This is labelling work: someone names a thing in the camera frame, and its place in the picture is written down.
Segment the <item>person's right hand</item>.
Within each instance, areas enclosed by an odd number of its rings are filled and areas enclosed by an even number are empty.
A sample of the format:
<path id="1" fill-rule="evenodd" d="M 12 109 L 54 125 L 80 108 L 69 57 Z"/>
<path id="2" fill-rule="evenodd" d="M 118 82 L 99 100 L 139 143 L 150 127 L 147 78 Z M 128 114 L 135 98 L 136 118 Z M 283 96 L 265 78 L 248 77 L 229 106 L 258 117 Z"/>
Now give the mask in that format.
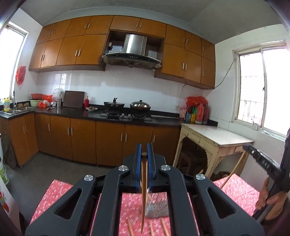
<path id="1" fill-rule="evenodd" d="M 272 220 L 279 216 L 279 214 L 283 210 L 283 206 L 287 199 L 287 192 L 281 191 L 272 197 L 269 197 L 269 192 L 267 186 L 269 184 L 269 177 L 267 177 L 264 181 L 262 190 L 260 192 L 258 201 L 256 202 L 256 209 L 260 210 L 266 205 L 272 206 L 270 212 L 265 216 L 264 220 Z"/>

